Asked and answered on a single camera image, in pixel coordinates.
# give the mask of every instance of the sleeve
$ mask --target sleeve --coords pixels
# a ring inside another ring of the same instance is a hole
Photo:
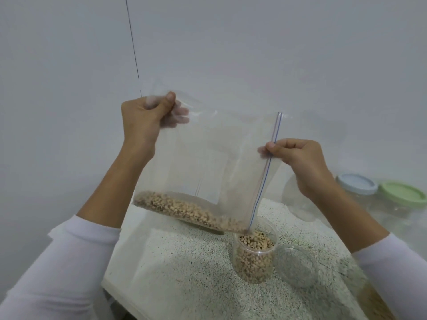
[[[88,319],[120,229],[73,216],[8,292],[4,319]]]
[[[427,262],[402,240],[390,234],[353,257],[395,317],[426,317]]]

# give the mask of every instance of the plastic bag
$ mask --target plastic bag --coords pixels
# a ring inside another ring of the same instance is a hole
[[[154,94],[166,94],[157,87]],[[276,141],[283,114],[249,116],[211,109],[183,92],[189,123],[160,131],[155,157],[133,204],[219,231],[246,233],[280,160],[257,148]]]

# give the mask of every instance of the white wall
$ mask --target white wall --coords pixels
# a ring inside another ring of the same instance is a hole
[[[291,112],[282,136],[319,140],[334,171],[427,189],[427,0],[128,2],[143,93],[157,77],[212,106]]]
[[[0,0],[0,300],[99,183],[138,96],[125,0]]]

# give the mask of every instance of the person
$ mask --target person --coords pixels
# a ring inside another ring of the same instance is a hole
[[[164,127],[187,123],[175,94],[122,104],[124,142],[98,188],[8,292],[0,319],[87,319],[142,169]],[[325,215],[366,276],[399,319],[427,316],[427,262],[380,226],[335,182],[321,146],[281,139],[260,151],[280,157],[298,187]]]

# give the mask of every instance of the speckled tabletop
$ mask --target speckled tabletop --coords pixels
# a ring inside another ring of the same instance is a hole
[[[281,244],[309,251],[318,279],[295,288],[275,273],[248,284],[230,260],[232,235],[216,235],[130,206],[103,286],[137,319],[366,319],[353,296],[363,275],[335,232],[263,200],[259,215]]]

